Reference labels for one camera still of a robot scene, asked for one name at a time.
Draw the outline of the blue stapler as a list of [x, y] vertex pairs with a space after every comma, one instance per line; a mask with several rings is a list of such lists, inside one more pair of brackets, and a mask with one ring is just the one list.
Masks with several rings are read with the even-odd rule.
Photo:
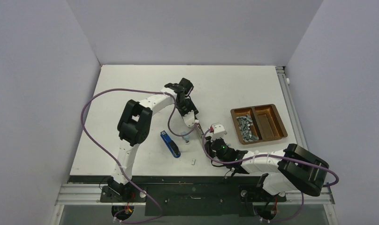
[[179, 158], [181, 156], [181, 152], [177, 144], [171, 139], [171, 137], [167, 134], [165, 130], [161, 131], [160, 137], [162, 138], [165, 145], [168, 147], [173, 157]]

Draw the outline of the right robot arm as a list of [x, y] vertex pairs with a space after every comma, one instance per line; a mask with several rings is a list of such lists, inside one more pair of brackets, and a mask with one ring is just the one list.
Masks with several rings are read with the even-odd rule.
[[234, 173], [261, 173], [256, 196], [262, 201], [291, 190], [317, 197], [325, 186], [329, 164], [300, 145], [291, 143], [283, 150], [258, 152], [235, 150], [222, 138], [204, 137], [202, 144], [207, 157]]

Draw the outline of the brown plastic divided tray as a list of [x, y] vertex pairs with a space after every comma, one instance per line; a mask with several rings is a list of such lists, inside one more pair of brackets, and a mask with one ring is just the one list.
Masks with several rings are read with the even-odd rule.
[[[284, 127], [279, 112], [274, 104], [236, 108], [232, 109], [230, 113], [236, 129], [238, 140], [242, 145], [277, 141], [288, 136], [286, 128]], [[253, 119], [255, 130], [259, 135], [259, 141], [245, 143], [242, 139], [236, 116], [246, 114], [250, 114]]]

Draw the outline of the silver black stapler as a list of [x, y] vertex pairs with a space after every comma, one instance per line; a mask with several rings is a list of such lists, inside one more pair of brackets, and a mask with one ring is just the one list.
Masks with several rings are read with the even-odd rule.
[[195, 130], [197, 132], [199, 139], [202, 140], [205, 135], [205, 132], [203, 131], [202, 126], [199, 123], [196, 124]]

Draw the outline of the light blue staple box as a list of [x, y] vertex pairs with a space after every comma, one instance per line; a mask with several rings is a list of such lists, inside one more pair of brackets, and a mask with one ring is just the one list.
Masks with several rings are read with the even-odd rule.
[[185, 131], [181, 132], [181, 135], [182, 135], [182, 139], [184, 140], [185, 144], [189, 144], [190, 143], [189, 135], [186, 135]]

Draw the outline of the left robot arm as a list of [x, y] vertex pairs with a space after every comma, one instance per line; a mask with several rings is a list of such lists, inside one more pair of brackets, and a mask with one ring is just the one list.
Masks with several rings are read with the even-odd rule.
[[116, 168], [108, 180], [108, 187], [117, 201], [130, 197], [133, 186], [129, 184], [138, 147], [143, 143], [152, 123], [152, 116], [169, 105], [174, 105], [185, 125], [193, 131], [199, 124], [198, 110], [190, 98], [193, 84], [182, 78], [179, 83], [168, 83], [160, 92], [141, 100], [129, 100], [117, 125], [120, 150]]

